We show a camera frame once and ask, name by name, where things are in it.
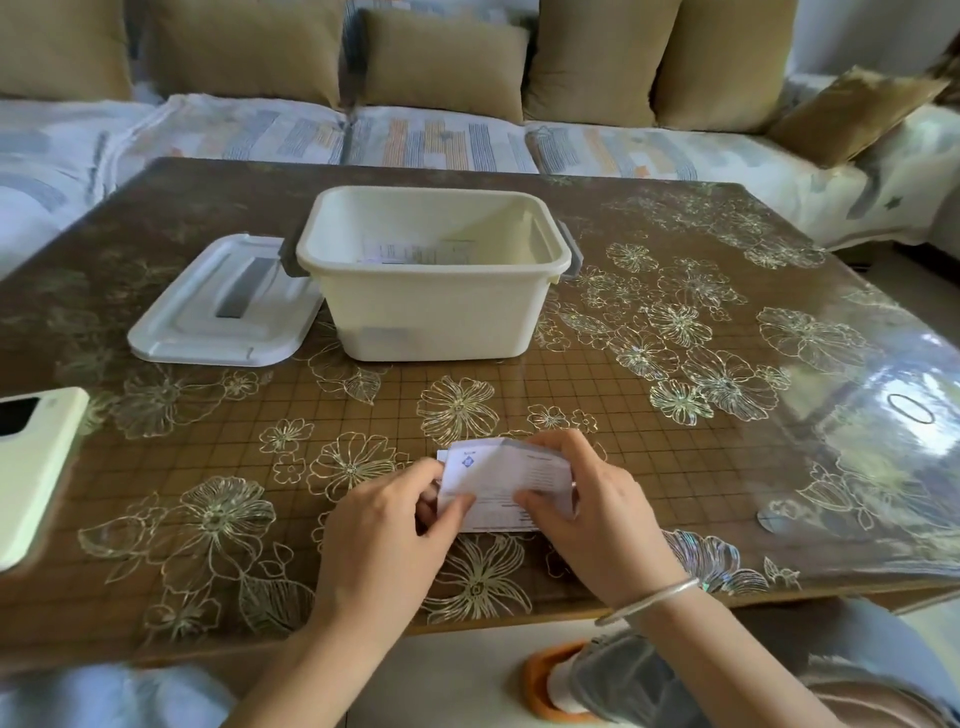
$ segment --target bracelet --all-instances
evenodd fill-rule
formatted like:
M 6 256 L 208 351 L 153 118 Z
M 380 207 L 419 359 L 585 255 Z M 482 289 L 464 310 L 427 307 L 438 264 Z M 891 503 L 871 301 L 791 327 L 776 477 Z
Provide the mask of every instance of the bracelet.
M 695 587 L 700 584 L 700 579 L 696 576 L 691 576 L 686 581 L 680 582 L 680 584 L 674 584 L 672 587 L 667 587 L 666 589 L 661 589 L 659 592 L 655 592 L 645 599 L 636 601 L 633 604 L 628 604 L 623 609 L 618 609 L 612 614 L 601 617 L 593 624 L 597 627 L 609 627 L 616 621 L 620 619 L 625 619 L 630 615 L 635 615 L 637 612 L 642 612 L 648 607 L 652 607 L 654 604 L 659 604 L 665 599 L 669 599 L 671 596 L 676 596 L 680 592 L 685 592 L 690 587 Z

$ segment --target paper card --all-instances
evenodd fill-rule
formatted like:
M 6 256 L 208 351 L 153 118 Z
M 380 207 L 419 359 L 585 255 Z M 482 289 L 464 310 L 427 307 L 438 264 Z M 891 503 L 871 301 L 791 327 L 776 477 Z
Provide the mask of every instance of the paper card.
M 465 440 L 437 453 L 445 462 L 437 501 L 442 513 L 456 496 L 477 496 L 464 520 L 464 533 L 535 531 L 526 511 L 514 503 L 514 493 L 532 490 L 553 499 L 573 516 L 573 477 L 570 464 L 554 450 L 506 437 Z

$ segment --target table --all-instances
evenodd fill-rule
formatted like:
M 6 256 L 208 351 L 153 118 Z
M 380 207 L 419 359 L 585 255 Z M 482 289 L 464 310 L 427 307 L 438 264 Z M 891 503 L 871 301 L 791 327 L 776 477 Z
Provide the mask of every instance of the table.
M 139 361 L 126 332 L 214 239 L 340 184 L 541 197 L 586 267 L 523 356 L 376 366 L 323 313 L 261 370 Z M 575 426 L 704 588 L 742 604 L 954 586 L 960 358 L 734 184 L 164 159 L 0 285 L 0 394 L 92 396 L 9 659 L 186 654 L 303 622 L 325 515 L 452 439 Z M 591 616 L 540 536 L 462 536 L 414 629 Z

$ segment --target right hand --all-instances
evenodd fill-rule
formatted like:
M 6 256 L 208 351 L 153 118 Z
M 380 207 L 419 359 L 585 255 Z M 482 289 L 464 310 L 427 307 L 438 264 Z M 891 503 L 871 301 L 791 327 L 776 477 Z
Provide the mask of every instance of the right hand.
M 689 578 L 643 489 L 627 471 L 601 460 L 580 430 L 545 430 L 527 442 L 558 450 L 570 462 L 579 509 L 570 520 L 532 491 L 518 492 L 516 503 L 597 598 L 620 609 Z

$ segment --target hand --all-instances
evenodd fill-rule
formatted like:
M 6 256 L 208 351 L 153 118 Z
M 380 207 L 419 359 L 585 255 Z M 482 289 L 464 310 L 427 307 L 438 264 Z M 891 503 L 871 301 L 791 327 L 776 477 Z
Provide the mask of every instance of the hand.
M 385 653 L 410 624 L 460 531 L 473 496 L 460 496 L 417 535 L 414 514 L 444 466 L 422 458 L 361 483 L 326 521 L 318 619 L 357 624 Z
M 689 578 L 643 489 L 627 471 L 601 460 L 580 430 L 545 430 L 528 442 L 569 460 L 579 508 L 569 520 L 532 491 L 517 493 L 516 502 L 607 606 L 620 609 Z

